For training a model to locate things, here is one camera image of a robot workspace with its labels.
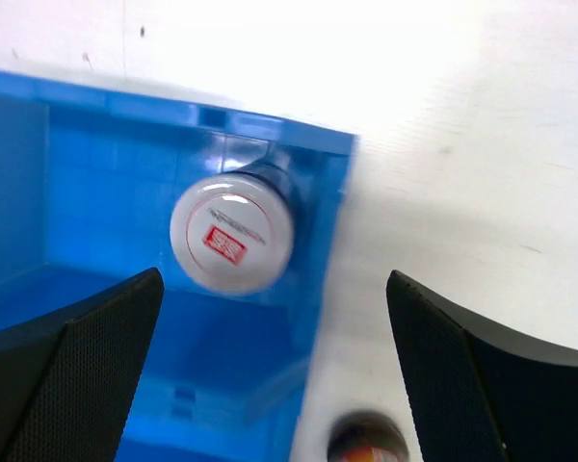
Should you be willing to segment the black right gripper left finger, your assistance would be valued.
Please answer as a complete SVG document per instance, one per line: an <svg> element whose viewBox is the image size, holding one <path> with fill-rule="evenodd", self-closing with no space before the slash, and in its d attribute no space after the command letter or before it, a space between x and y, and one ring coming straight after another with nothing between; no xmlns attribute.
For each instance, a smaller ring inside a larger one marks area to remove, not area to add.
<svg viewBox="0 0 578 462"><path fill-rule="evenodd" d="M156 268L0 329L0 461L112 461L164 295Z"/></svg>

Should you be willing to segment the red-lid chili jar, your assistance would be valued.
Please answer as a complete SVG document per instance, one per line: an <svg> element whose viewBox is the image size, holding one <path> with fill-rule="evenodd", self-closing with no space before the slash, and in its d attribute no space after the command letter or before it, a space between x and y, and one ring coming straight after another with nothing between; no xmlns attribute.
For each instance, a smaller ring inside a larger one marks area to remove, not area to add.
<svg viewBox="0 0 578 462"><path fill-rule="evenodd" d="M327 461L409 461L407 442L388 416L374 410L355 410L332 426Z"/></svg>

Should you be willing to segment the white-lid sauce jar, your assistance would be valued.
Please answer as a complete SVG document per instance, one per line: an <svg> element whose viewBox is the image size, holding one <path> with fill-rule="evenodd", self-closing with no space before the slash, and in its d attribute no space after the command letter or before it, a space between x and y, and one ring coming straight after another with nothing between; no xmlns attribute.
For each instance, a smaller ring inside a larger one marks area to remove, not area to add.
<svg viewBox="0 0 578 462"><path fill-rule="evenodd" d="M302 148L227 152L218 172L189 186L171 213L171 283L180 289L251 295L300 257L321 159Z"/></svg>

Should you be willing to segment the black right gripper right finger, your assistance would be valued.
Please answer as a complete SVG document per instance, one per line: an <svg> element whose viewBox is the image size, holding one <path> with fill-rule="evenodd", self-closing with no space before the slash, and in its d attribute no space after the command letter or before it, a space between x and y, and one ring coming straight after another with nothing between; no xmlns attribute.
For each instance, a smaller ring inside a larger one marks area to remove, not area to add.
<svg viewBox="0 0 578 462"><path fill-rule="evenodd" d="M386 300L426 461L578 461L578 350L392 271Z"/></svg>

